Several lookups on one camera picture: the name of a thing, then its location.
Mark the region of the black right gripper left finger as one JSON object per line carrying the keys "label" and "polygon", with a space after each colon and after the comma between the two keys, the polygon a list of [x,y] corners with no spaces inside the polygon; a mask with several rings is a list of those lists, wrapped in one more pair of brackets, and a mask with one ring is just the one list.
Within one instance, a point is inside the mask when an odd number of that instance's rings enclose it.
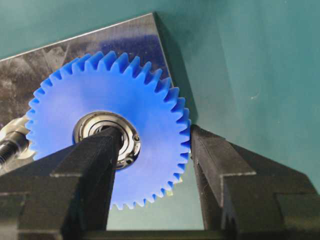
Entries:
{"label": "black right gripper left finger", "polygon": [[77,240],[107,226],[122,135],[109,127],[0,178],[3,240]]}

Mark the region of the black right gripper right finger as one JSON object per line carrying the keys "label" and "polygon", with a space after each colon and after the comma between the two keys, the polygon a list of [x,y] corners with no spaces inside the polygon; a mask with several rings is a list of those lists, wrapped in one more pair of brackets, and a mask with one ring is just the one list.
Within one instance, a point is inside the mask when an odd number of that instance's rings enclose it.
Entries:
{"label": "black right gripper right finger", "polygon": [[192,125],[191,159],[205,230],[235,240],[317,240],[320,195],[293,168]]}

